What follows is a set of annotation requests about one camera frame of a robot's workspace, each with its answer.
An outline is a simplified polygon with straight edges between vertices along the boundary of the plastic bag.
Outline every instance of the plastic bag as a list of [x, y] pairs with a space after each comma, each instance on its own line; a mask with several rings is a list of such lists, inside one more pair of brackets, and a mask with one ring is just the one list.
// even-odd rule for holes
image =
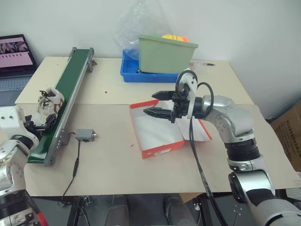
[[139, 35], [172, 34], [168, 21], [157, 0], [136, 0], [129, 10], [121, 16], [114, 40], [126, 54], [139, 60]]

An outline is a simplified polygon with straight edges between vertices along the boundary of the red and white box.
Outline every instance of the red and white box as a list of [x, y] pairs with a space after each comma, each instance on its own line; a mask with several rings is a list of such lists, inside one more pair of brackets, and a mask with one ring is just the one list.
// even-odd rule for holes
[[[172, 101], [159, 100], [130, 105], [133, 127], [143, 159], [177, 150], [185, 140], [189, 140], [190, 120], [186, 117], [171, 123], [169, 120], [154, 118], [143, 112], [145, 108], [153, 106], [172, 110], [173, 105]], [[193, 135], [195, 141], [212, 139], [203, 122], [198, 119], [193, 119]]]

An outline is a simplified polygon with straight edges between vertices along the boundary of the laptop screen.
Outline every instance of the laptop screen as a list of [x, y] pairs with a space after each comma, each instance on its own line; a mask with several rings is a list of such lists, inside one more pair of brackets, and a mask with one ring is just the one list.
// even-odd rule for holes
[[0, 37], [0, 76], [33, 73], [37, 69], [25, 37], [11, 35]]

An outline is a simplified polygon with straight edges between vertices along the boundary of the blue plastic tray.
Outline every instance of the blue plastic tray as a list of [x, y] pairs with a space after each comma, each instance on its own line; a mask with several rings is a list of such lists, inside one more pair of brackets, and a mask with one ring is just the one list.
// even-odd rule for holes
[[125, 82], [170, 82], [175, 83], [178, 74], [159, 74], [137, 72], [139, 60], [130, 58], [125, 51], [122, 51], [122, 63], [120, 74]]

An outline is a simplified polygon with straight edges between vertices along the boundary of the white table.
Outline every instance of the white table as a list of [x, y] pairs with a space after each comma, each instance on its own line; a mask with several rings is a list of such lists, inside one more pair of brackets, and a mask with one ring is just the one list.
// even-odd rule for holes
[[[66, 129], [93, 128], [99, 137], [95, 142], [82, 143], [78, 173], [67, 195], [204, 192], [188, 143], [175, 152], [143, 160], [130, 120], [128, 104], [150, 100], [156, 91], [174, 90], [174, 84], [124, 83], [119, 74], [120, 59], [95, 60], [98, 65], [86, 75]], [[45, 58], [17, 99], [25, 113], [36, 108], [39, 90], [56, 84], [66, 62], [66, 57]], [[211, 63], [216, 66], [202, 68], [198, 80], [208, 82], [216, 95], [231, 97], [251, 111], [258, 147], [275, 187], [301, 186], [275, 133], [253, 105], [229, 63]], [[206, 89], [201, 89], [198, 96], [206, 93]], [[213, 140], [197, 144], [200, 162], [212, 191], [228, 192], [230, 169], [226, 150], [213, 125], [204, 123]], [[25, 179], [29, 194], [62, 195], [71, 180], [76, 155], [77, 141], [71, 138], [58, 154], [54, 167], [27, 164]]]

